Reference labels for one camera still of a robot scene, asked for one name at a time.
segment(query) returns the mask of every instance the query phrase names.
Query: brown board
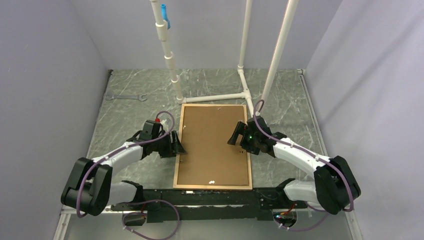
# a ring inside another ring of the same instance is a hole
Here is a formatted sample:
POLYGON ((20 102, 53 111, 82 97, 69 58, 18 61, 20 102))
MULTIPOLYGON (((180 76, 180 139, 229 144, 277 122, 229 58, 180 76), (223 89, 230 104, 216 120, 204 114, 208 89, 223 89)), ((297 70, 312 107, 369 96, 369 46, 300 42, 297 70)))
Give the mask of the brown board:
POLYGON ((251 190, 250 155, 227 141, 238 121, 247 121, 245 105, 183 104, 174 188, 251 190))

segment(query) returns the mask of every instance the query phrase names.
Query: pvc pipe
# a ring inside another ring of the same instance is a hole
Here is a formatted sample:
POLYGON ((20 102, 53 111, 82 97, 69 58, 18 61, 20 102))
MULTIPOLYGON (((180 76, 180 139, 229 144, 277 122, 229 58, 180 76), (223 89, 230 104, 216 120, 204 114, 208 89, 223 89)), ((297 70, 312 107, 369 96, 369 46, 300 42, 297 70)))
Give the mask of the pvc pipe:
POLYGON ((252 0, 246 1, 246 11, 244 12, 243 36, 241 37, 240 60, 238 61, 238 69, 243 69, 245 61, 246 45, 248 42, 249 24, 251 20, 252 0))
POLYGON ((214 96, 196 96, 196 97, 187 97, 183 100, 183 103, 196 103, 196 102, 205 102, 205 101, 215 101, 215 100, 225 100, 225 99, 244 99, 245 93, 232 93, 232 94, 222 94, 214 96))
POLYGON ((246 82, 245 71, 243 69, 238 69, 237 72, 238 72, 238 75, 240 76, 241 84, 243 85, 243 92, 245 92, 244 98, 246 99, 250 116, 253 117, 254 106, 252 102, 251 91, 249 90, 248 84, 246 82))
POLYGON ((281 23, 281 29, 275 46, 274 55, 272 56, 271 66, 269 67, 265 87, 263 88, 262 99, 265 102, 267 101, 268 95, 270 94, 271 86, 273 85, 273 81, 276 76, 281 54, 283 53, 284 45, 286 44, 287 36, 289 35, 290 26, 292 25, 298 2, 299 0, 288 0, 287 2, 287 7, 285 9, 284 19, 281 23))
POLYGON ((156 20, 157 36, 162 43, 163 52, 165 53, 165 63, 169 70, 172 87, 175 90, 176 102, 181 104, 184 100, 181 91, 180 76, 177 75, 175 69, 174 54, 171 51, 170 43, 168 42, 168 22, 162 16, 162 7, 159 0, 150 0, 151 7, 153 8, 154 19, 156 20))
POLYGON ((150 0, 151 7, 153 8, 154 19, 156 20, 156 24, 162 26, 164 25, 164 18, 162 17, 162 9, 161 4, 158 0, 150 0))

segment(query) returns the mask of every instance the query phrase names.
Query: white wall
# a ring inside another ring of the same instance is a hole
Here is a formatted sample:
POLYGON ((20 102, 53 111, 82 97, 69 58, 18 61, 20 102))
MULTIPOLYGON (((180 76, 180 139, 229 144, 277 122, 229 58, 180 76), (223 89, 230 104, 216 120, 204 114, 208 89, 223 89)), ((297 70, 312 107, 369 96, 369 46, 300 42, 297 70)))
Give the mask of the white wall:
POLYGON ((329 153, 362 195, 367 240, 424 236, 424 3, 344 0, 307 69, 329 153))
POLYGON ((0 239, 52 239, 108 71, 68 0, 0 2, 0 239))
MULTIPOLYGON (((342 0, 301 0, 280 68, 302 68, 342 0)), ((72 0, 110 69, 166 68, 149 0, 72 0)), ((164 0, 177 68, 236 68, 246 0, 164 0)), ((244 66, 269 68, 287 1, 254 0, 244 66)))

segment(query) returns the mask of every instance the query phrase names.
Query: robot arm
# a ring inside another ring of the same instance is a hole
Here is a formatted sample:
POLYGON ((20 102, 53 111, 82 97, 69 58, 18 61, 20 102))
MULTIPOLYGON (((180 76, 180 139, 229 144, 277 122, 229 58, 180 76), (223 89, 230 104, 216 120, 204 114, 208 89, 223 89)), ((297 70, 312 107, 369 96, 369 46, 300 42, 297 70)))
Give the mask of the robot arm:
POLYGON ((265 120, 257 116, 257 121, 262 130, 268 135, 286 143, 277 142, 265 136, 257 127, 253 118, 247 124, 239 121, 228 144, 235 145, 239 135, 242 135, 240 145, 248 153, 258 155, 259 152, 267 153, 274 158, 279 158, 295 165, 306 172, 314 181, 299 181, 289 178, 281 183, 277 189, 282 189, 282 194, 290 201, 305 201, 319 203, 330 214, 337 214, 349 203, 347 189, 340 176, 324 162, 331 163, 342 172, 346 178, 353 199, 361 195, 361 190, 349 168, 348 163, 341 156, 330 158, 320 155, 293 142, 280 132, 272 133, 265 120))
POLYGON ((156 120, 147 120, 143 130, 136 132, 119 148, 99 157, 78 159, 69 175, 63 189, 60 201, 62 204, 76 208, 77 197, 81 182, 88 169, 103 158, 105 161, 97 165, 89 174, 91 182, 85 182, 81 195, 80 209, 90 215, 97 216, 103 209, 112 204, 143 202, 143 186, 131 181, 122 181, 112 184, 112 177, 128 165, 142 160, 152 152, 158 152, 161 158, 175 157, 176 154, 185 154, 177 132, 163 137, 158 141, 136 145, 147 140, 156 139, 165 134, 164 126, 156 120))

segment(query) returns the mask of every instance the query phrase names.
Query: marble surface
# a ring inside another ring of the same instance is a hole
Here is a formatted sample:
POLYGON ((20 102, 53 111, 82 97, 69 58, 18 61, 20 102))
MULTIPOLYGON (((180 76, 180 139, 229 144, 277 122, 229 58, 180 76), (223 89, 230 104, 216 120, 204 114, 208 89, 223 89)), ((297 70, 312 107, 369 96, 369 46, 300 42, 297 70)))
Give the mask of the marble surface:
MULTIPOLYGON (((236 69, 182 69, 181 87, 185 97, 240 93, 243 90, 236 69)), ((255 104, 261 96, 267 69, 246 69, 245 77, 255 104)), ((146 120, 167 110, 180 123, 181 105, 166 69, 130 69, 113 71, 106 92, 119 95, 147 94, 146 101, 103 100, 88 153, 89 158, 104 155, 121 146, 143 127, 146 120)), ((205 104, 246 104, 244 99, 203 102, 205 104)), ((281 132, 296 143, 322 154, 302 82, 295 69, 277 71, 261 116, 273 132, 281 132)), ((253 187, 275 187, 287 178, 305 180, 306 174, 284 160, 267 154, 251 155, 253 187)), ((130 180, 147 189, 171 189, 175 158, 159 158, 153 153, 129 165, 112 179, 130 180)))

